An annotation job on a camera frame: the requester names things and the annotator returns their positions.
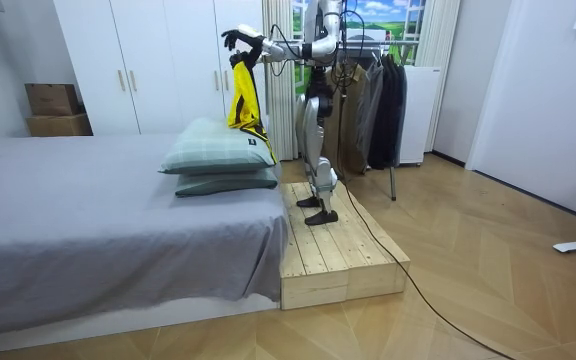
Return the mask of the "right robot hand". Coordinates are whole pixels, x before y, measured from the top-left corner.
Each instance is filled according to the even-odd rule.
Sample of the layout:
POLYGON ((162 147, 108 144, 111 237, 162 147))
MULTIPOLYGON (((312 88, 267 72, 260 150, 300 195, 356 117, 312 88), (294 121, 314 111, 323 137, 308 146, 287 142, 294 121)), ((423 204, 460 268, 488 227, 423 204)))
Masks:
POLYGON ((242 63, 249 71, 251 71, 261 54, 262 49, 260 47, 251 48, 249 51, 237 51, 235 54, 230 56, 229 61, 232 68, 235 68, 237 64, 242 63))

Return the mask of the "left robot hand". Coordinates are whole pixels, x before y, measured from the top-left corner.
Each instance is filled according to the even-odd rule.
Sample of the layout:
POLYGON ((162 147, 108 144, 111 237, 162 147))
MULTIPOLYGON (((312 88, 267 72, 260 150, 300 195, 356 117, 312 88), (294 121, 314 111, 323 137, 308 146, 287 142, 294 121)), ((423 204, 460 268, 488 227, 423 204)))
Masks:
POLYGON ((224 46, 228 50, 234 50, 238 41, 249 45, 253 49, 261 49, 265 39, 262 33, 245 24, 240 24, 235 29, 224 31, 221 37, 224 39, 224 46))

